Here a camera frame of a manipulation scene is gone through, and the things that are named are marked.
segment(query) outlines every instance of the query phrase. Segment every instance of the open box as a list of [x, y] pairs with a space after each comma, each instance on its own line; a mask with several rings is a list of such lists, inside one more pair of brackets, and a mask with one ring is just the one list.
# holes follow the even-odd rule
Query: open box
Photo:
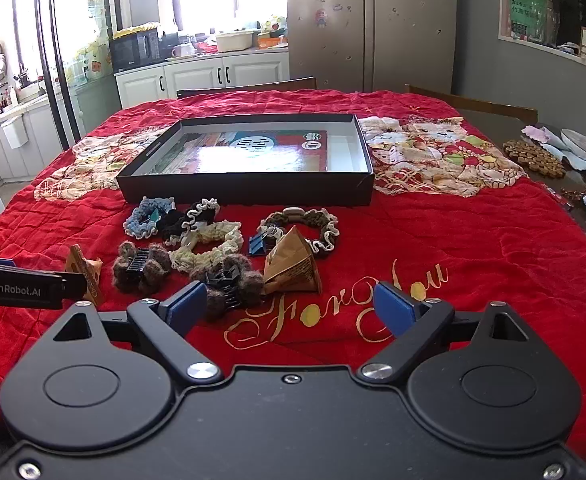
[[183, 119], [120, 171], [127, 202], [368, 205], [371, 159], [352, 114]]

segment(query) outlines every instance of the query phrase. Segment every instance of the cork trivet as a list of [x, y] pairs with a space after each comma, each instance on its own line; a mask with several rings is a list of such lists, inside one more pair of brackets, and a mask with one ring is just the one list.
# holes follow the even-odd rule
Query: cork trivet
[[511, 160], [515, 160], [521, 166], [527, 166], [531, 171], [553, 178], [562, 178], [566, 175], [562, 162], [544, 148], [523, 140], [509, 140], [503, 147]]

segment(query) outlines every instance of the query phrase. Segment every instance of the brown paper bag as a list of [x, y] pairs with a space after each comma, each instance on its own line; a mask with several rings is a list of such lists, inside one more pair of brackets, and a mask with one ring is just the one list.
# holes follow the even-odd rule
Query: brown paper bag
[[293, 226], [266, 257], [265, 294], [272, 292], [322, 293], [322, 281], [311, 247]]
[[71, 252], [66, 258], [64, 272], [80, 272], [86, 278], [86, 294], [84, 300], [90, 301], [95, 306], [104, 303], [102, 291], [100, 291], [100, 272], [102, 272], [102, 260], [87, 260], [82, 254], [79, 245], [71, 246]]

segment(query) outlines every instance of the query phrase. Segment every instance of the blue gripper pad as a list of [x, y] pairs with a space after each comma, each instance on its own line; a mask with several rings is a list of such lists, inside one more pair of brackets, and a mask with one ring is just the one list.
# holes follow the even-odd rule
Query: blue gripper pad
[[191, 282], [160, 303], [157, 315], [175, 332], [184, 336], [204, 316], [206, 308], [206, 285], [202, 282]]
[[401, 336], [415, 323], [418, 304], [390, 283], [378, 283], [373, 289], [375, 313], [395, 337]]

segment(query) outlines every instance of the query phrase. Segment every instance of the microwave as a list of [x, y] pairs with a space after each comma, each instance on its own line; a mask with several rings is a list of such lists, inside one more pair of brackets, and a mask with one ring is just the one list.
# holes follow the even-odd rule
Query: microwave
[[161, 62], [157, 29], [132, 32], [110, 40], [110, 54], [115, 73]]

